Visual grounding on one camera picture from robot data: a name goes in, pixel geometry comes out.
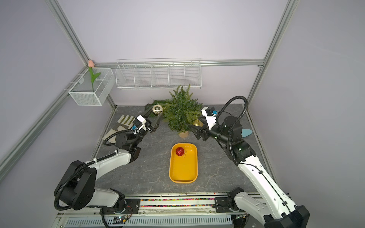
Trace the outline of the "matte gold ornament ball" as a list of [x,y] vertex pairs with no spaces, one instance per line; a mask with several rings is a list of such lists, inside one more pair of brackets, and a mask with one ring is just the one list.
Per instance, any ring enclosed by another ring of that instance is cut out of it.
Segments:
[[201,122],[199,119],[193,121],[193,125],[203,127],[204,123]]

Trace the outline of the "shiny silver ornament ball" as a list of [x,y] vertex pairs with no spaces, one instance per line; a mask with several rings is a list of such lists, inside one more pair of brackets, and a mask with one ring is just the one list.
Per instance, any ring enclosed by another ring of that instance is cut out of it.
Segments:
[[163,113],[163,107],[159,104],[155,104],[153,107],[152,107],[152,113],[155,115],[155,116],[160,116],[162,113]]

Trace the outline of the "small green christmas tree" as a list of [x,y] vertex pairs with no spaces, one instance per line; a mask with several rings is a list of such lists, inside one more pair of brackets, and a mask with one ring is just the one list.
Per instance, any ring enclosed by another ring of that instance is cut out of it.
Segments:
[[193,98],[190,92],[191,86],[187,88],[182,85],[170,91],[169,99],[158,102],[163,109],[163,118],[173,132],[177,132],[180,138],[189,135],[189,125],[201,115],[202,103]]

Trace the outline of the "red ribbed ornament ball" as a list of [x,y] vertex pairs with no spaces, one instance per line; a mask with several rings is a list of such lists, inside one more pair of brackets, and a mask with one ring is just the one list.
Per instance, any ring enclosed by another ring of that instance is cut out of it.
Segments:
[[183,147],[176,148],[175,153],[178,157],[184,158],[186,156],[186,151]]

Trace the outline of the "yellow plastic tray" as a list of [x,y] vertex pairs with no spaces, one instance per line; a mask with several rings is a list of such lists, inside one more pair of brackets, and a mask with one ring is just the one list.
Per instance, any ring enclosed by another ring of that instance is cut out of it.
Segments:
[[[184,158],[178,157],[176,148],[183,147],[186,151]],[[172,147],[169,178],[175,183],[193,183],[198,177],[198,151],[192,143],[177,143]]]

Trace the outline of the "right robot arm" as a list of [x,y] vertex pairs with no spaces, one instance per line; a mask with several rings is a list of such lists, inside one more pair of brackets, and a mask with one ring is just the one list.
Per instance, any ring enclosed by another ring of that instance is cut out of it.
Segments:
[[297,205],[271,178],[258,156],[242,137],[242,125],[237,117],[228,116],[221,125],[208,120],[212,116],[200,117],[203,126],[189,125],[197,139],[215,139],[227,156],[249,178],[263,203],[251,197],[242,188],[229,192],[231,209],[243,210],[254,217],[265,228],[304,228],[310,213],[303,205]]

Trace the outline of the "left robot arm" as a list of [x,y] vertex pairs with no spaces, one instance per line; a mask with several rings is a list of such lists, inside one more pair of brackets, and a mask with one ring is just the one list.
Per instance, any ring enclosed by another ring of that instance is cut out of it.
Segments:
[[115,151],[88,162],[72,162],[54,191],[54,208],[57,211],[83,208],[110,208],[113,213],[123,213],[127,208],[125,195],[114,189],[96,187],[96,181],[114,169],[130,164],[140,154],[138,144],[148,133],[155,132],[163,118],[160,113],[150,120],[152,108],[145,110],[132,122],[130,128],[108,136],[103,145],[116,147]]

